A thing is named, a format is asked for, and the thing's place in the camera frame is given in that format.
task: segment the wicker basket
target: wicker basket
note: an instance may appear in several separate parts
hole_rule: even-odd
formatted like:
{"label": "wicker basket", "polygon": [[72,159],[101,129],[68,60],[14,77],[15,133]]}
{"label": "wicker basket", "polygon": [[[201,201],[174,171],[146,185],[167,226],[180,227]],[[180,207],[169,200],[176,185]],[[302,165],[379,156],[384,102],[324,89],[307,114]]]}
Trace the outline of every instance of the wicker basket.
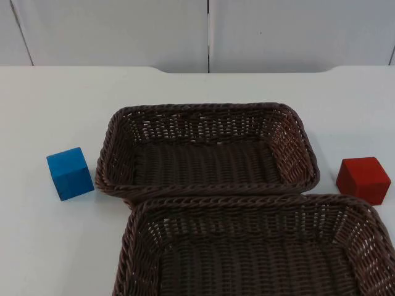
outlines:
{"label": "wicker basket", "polygon": [[150,197],[300,193],[319,180],[299,117],[277,103],[126,107],[111,119],[96,185]]}
{"label": "wicker basket", "polygon": [[377,212],[346,195],[175,197],[135,208],[113,295],[395,295]]}

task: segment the basket bottom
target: basket bottom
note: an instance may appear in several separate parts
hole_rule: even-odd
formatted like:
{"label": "basket bottom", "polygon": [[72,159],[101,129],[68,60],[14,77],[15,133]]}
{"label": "basket bottom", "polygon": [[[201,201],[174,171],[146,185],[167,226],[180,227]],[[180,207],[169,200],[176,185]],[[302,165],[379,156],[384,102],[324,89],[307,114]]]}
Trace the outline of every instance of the basket bottom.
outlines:
{"label": "basket bottom", "polygon": [[263,142],[220,145],[148,144],[136,150],[134,185],[280,183]]}
{"label": "basket bottom", "polygon": [[160,266],[160,296],[360,295],[345,251],[330,242],[185,240]]}

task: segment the wooden block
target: wooden block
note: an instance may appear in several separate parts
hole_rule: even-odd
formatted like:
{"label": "wooden block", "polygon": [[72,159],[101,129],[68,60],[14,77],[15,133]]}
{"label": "wooden block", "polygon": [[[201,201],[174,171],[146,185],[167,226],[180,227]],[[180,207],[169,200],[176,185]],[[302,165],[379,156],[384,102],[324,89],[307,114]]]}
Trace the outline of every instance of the wooden block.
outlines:
{"label": "wooden block", "polygon": [[375,157],[343,159],[336,185],[342,194],[381,205],[391,180]]}
{"label": "wooden block", "polygon": [[81,148],[47,156],[47,162],[61,200],[94,190]]}

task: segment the basket rim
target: basket rim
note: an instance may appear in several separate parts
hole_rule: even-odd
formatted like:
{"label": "basket rim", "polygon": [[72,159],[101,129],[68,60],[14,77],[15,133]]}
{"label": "basket rim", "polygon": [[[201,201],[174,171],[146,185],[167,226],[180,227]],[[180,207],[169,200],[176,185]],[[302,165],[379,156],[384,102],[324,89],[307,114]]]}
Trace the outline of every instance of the basket rim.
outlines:
{"label": "basket rim", "polygon": [[[194,185],[173,185],[173,186],[142,186],[142,185],[132,185],[132,184],[119,184],[113,182],[106,174],[107,166],[109,163],[109,158],[111,152],[113,151],[113,146],[115,139],[117,137],[117,130],[119,127],[119,123],[121,119],[124,117],[126,113],[133,112],[136,110],[151,110],[151,109],[163,109],[163,110],[205,110],[207,107],[211,109],[251,109],[255,110],[256,108],[259,109],[286,109],[295,119],[297,125],[299,127],[300,136],[304,146],[306,148],[307,155],[311,161],[312,168],[314,171],[314,176],[311,177],[306,182],[297,182],[297,183],[290,183],[290,184],[273,184],[273,183],[217,183],[213,184],[212,186],[194,184]],[[281,188],[289,188],[289,187],[301,187],[303,191],[308,191],[314,188],[318,182],[320,181],[320,170],[318,169],[317,158],[313,152],[312,146],[310,144],[309,138],[307,137],[306,131],[304,129],[304,125],[302,120],[299,118],[299,115],[288,105],[283,103],[276,103],[276,102],[258,102],[258,103],[201,103],[201,104],[159,104],[159,105],[138,105],[138,106],[131,106],[131,107],[123,107],[118,110],[110,119],[108,124],[108,129],[106,136],[104,138],[103,147],[100,151],[100,156],[97,162],[96,168],[96,177],[95,177],[95,184],[97,187],[105,193],[115,197],[124,197],[123,195],[128,194],[130,191],[135,191],[138,189],[147,189],[154,191],[163,191],[164,189],[172,188],[173,190],[178,191],[186,191],[185,195],[188,195],[187,190],[188,188],[193,189],[207,189],[207,188],[218,188],[223,186],[228,186],[230,188],[258,188],[258,187],[267,187],[271,190],[281,189]],[[171,196],[171,192],[169,195],[161,194],[160,196]]]}

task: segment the white wall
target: white wall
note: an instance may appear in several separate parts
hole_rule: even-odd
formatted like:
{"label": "white wall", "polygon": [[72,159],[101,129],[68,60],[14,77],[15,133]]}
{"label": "white wall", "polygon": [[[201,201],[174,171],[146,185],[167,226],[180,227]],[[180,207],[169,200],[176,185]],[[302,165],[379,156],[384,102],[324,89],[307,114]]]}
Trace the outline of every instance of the white wall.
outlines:
{"label": "white wall", "polygon": [[210,70],[387,65],[394,12],[393,0],[210,0]]}
{"label": "white wall", "polygon": [[0,0],[0,65],[30,65],[8,0]]}
{"label": "white wall", "polygon": [[207,72],[207,2],[13,0],[35,65]]}

